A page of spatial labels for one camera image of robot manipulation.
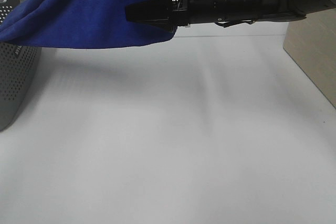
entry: blue towel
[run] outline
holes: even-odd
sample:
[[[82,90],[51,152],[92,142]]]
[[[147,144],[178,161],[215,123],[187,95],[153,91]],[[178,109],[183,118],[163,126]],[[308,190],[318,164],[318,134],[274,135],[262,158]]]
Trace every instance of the blue towel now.
[[[117,48],[167,41],[174,35],[126,21],[125,6],[147,0],[27,0],[0,26],[0,41],[23,46]]]

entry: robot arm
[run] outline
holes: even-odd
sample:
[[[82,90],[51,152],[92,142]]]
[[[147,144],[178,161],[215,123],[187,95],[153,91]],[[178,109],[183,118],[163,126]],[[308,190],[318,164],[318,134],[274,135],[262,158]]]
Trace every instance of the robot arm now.
[[[223,27],[261,21],[289,22],[336,8],[336,0],[150,0],[127,6],[128,21],[163,28],[216,23]]]

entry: white table surface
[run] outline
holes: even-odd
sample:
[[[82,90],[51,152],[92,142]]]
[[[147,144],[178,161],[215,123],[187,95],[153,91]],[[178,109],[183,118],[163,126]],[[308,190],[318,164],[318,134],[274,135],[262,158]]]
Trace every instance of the white table surface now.
[[[0,133],[0,223],[336,223],[336,110],[284,35],[239,29],[44,49]]]

